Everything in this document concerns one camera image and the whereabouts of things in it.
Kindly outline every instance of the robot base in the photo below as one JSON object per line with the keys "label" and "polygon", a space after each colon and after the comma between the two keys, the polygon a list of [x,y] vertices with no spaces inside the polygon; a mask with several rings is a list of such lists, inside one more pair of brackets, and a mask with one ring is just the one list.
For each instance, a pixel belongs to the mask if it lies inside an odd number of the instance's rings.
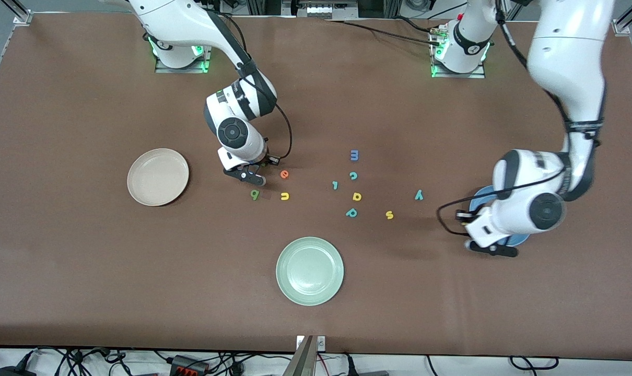
{"label": "robot base", "polygon": [[441,45],[436,47],[430,45],[430,66],[432,77],[447,77],[447,78],[485,78],[485,69],[483,67],[483,61],[481,61],[476,69],[469,73],[456,73],[443,66],[439,61],[439,56],[442,55],[448,47],[448,26],[446,24],[440,25],[437,29],[440,31],[438,34],[429,34],[428,40],[436,41]]}
{"label": "robot base", "polygon": [[190,73],[190,74],[200,74],[209,72],[209,59],[212,56],[212,48],[208,45],[204,47],[193,47],[193,48],[201,48],[202,54],[197,57],[191,64],[180,67],[180,68],[172,68],[168,67],[160,59],[156,58],[156,69],[154,72],[156,73]]}

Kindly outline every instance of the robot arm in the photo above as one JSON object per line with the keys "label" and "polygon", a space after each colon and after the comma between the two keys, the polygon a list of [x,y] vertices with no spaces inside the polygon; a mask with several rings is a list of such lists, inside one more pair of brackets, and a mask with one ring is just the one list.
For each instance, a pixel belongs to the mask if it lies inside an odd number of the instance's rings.
{"label": "robot arm", "polygon": [[265,178],[249,171],[249,165],[277,165],[279,158],[268,154],[263,136],[250,121],[274,110],[276,90],[269,79],[258,70],[223,21],[192,0],[130,0],[130,5],[152,40],[175,47],[159,52],[166,65],[170,66],[171,56],[181,55],[194,45],[216,47],[235,65],[240,78],[207,98],[204,117],[222,145],[218,156],[224,173],[264,185]]}
{"label": "robot arm", "polygon": [[495,165],[493,188],[507,190],[488,205],[457,214],[471,250],[513,254],[497,243],[513,234],[549,231],[565,216],[565,201],[583,195],[593,180],[595,148],[603,122],[602,46],[614,0],[541,0],[530,47],[531,77],[563,106],[560,152],[512,150]]}
{"label": "robot arm", "polygon": [[495,9],[495,0],[469,0],[462,18],[447,23],[448,43],[435,59],[455,73],[476,69],[497,28]]}

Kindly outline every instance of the green plate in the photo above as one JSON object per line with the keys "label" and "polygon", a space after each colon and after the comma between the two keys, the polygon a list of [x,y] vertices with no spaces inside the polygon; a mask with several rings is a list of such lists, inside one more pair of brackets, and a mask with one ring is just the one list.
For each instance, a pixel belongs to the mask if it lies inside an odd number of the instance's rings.
{"label": "green plate", "polygon": [[287,245],[276,262],[281,292],[297,304],[317,306],[335,296],[344,280],[344,263],[334,245],[308,236]]}

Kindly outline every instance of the white floor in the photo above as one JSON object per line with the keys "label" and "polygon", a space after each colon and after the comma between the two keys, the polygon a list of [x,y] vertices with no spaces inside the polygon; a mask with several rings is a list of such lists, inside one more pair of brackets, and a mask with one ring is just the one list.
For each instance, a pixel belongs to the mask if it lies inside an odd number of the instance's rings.
{"label": "white floor", "polygon": [[[0,367],[16,366],[21,358],[29,352],[30,348],[3,348],[0,349]],[[164,357],[175,355],[189,356],[192,359],[206,359],[216,357],[215,352],[169,352],[161,351]],[[329,375],[325,374],[322,365],[318,365],[314,376],[332,376],[348,372],[348,363],[341,354],[323,354],[326,360]],[[387,371],[390,376],[433,376],[428,367],[427,358],[420,355],[352,355],[358,373]],[[62,356],[53,350],[40,350],[32,355],[27,369],[40,375],[54,374],[61,362]],[[519,371],[511,366],[507,357],[447,357],[431,356],[433,366],[438,376],[531,376],[530,371]],[[521,359],[516,359],[516,364],[523,366]],[[553,360],[530,358],[537,367],[548,366]],[[157,373],[167,376],[170,373],[170,365],[160,359],[151,351],[128,350],[124,362],[130,368],[133,376]],[[244,362],[244,376],[268,376],[281,375],[288,365],[287,359],[264,359],[254,357]],[[84,366],[92,376],[109,374],[110,365],[99,355],[87,358]],[[61,374],[68,374],[68,366],[61,367]],[[605,361],[584,359],[560,359],[559,365],[550,371],[538,371],[538,374],[549,376],[562,375],[604,375],[615,374],[618,376],[632,375],[632,361]],[[111,376],[127,376],[122,367],[115,366]]]}

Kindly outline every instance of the brown mat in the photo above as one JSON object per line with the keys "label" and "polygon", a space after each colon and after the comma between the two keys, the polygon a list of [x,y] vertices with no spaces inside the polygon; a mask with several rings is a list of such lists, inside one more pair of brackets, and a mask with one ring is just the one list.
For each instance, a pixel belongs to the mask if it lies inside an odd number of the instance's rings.
{"label": "brown mat", "polygon": [[[222,174],[202,117],[236,78],[221,53],[209,74],[154,74],[123,14],[38,14],[15,31],[0,68],[0,344],[292,350],[323,334],[329,351],[632,358],[628,38],[605,46],[593,189],[507,259],[465,250],[435,219],[511,148],[560,148],[557,111],[501,36],[488,78],[432,79],[424,45],[314,19],[240,26],[295,131],[290,178],[266,170],[273,194],[257,202]],[[511,26],[525,51],[534,27]],[[254,125],[285,150],[278,112]],[[192,178],[176,202],[144,207],[125,178],[158,147]],[[330,240],[346,267],[319,307],[276,285],[279,253],[302,236]]]}

